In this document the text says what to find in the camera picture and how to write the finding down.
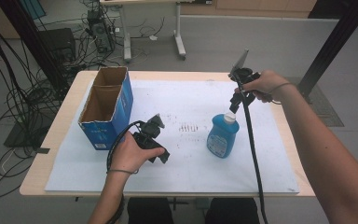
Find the desk leg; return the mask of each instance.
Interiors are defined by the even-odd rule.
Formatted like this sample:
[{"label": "desk leg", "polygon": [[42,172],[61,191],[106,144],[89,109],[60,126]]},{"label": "desk leg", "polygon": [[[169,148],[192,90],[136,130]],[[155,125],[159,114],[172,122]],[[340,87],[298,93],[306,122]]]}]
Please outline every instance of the desk leg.
[{"label": "desk leg", "polygon": [[175,37],[179,55],[182,56],[183,60],[185,60],[185,46],[183,45],[182,37],[180,36],[180,3],[176,3],[176,30],[173,31],[173,36]]},{"label": "desk leg", "polygon": [[124,14],[123,6],[118,7],[118,13],[120,14],[121,26],[124,33],[123,59],[124,62],[129,63],[131,61],[131,38],[127,32],[126,15]]}]

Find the bottle cap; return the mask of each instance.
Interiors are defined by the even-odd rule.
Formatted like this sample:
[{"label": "bottle cap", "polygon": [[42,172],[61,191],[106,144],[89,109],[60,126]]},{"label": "bottle cap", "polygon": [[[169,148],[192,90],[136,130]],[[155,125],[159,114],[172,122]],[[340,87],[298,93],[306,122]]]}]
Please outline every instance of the bottle cap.
[{"label": "bottle cap", "polygon": [[228,112],[224,116],[226,124],[233,124],[235,122],[235,114]]}]

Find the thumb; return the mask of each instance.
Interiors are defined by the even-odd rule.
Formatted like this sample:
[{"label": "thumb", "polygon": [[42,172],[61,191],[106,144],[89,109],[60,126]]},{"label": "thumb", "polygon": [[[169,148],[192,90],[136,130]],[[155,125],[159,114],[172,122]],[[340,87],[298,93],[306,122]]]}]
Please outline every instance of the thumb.
[{"label": "thumb", "polygon": [[164,151],[165,151],[165,148],[163,148],[163,147],[156,147],[156,148],[152,148],[152,149],[143,150],[144,155],[147,160],[149,160],[150,158],[157,157],[157,156],[161,155],[162,153],[164,153]]}]

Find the desk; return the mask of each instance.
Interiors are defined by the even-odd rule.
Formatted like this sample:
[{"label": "desk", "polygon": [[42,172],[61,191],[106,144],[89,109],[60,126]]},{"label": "desk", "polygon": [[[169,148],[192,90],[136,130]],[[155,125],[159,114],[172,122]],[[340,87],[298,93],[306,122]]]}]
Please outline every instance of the desk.
[{"label": "desk", "polygon": [[124,6],[134,5],[134,4],[162,4],[162,3],[171,3],[175,4],[175,16],[176,16],[176,29],[173,31],[173,36],[176,41],[176,46],[178,48],[179,55],[185,59],[186,51],[183,45],[182,37],[180,35],[180,2],[191,2],[192,0],[100,0],[101,5],[103,6],[114,6],[118,8],[118,12],[121,18],[121,26],[124,33],[124,49],[123,49],[123,58],[126,63],[131,61],[131,37],[127,31],[126,23],[126,13]]},{"label": "desk", "polygon": [[[77,74],[61,109],[52,123],[42,147],[50,148],[48,154],[37,154],[27,176],[20,188],[22,195],[34,196],[98,196],[99,192],[45,191],[48,178],[53,168],[54,160],[68,129],[71,125],[84,93],[89,83],[95,78],[97,71],[83,71]],[[143,72],[130,71],[131,79],[136,80],[216,80],[229,81],[227,73],[198,73],[198,72]],[[307,177],[299,161],[296,146],[290,129],[282,112],[282,107],[271,104],[271,109],[286,149],[287,156],[296,175],[299,193],[296,196],[314,196]]]}]

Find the handheld controller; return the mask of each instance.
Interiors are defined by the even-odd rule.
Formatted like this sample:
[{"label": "handheld controller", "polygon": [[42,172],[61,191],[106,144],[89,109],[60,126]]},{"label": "handheld controller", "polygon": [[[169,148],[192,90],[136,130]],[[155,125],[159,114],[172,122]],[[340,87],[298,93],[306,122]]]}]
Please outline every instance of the handheld controller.
[{"label": "handheld controller", "polygon": [[[159,114],[155,115],[153,118],[148,120],[147,122],[142,122],[139,127],[139,132],[134,133],[132,136],[135,139],[138,146],[142,149],[152,149],[155,147],[163,147],[158,142],[156,142],[153,138],[157,138],[160,131],[159,128],[164,128],[164,124],[162,123]],[[162,163],[165,163],[170,157],[170,153],[167,151],[167,148],[164,148],[164,153],[159,157]],[[149,161],[154,162],[156,157],[149,159]]]},{"label": "handheld controller", "polygon": [[[231,106],[229,110],[231,110],[231,112],[233,112],[234,114],[237,113],[238,108],[240,107],[240,104],[242,102],[242,95],[244,95],[246,106],[248,106],[255,99],[255,96],[252,94],[252,92],[245,91],[242,88],[242,85],[260,78],[260,74],[254,73],[252,69],[246,67],[241,68],[241,66],[243,66],[245,62],[247,53],[248,50],[243,53],[238,62],[234,64],[234,67],[232,68],[230,74],[228,74],[228,77],[231,80],[237,82],[240,89],[240,92],[234,93],[230,100]],[[265,97],[267,97],[269,101],[272,100],[272,97],[268,94],[266,94]]]}]

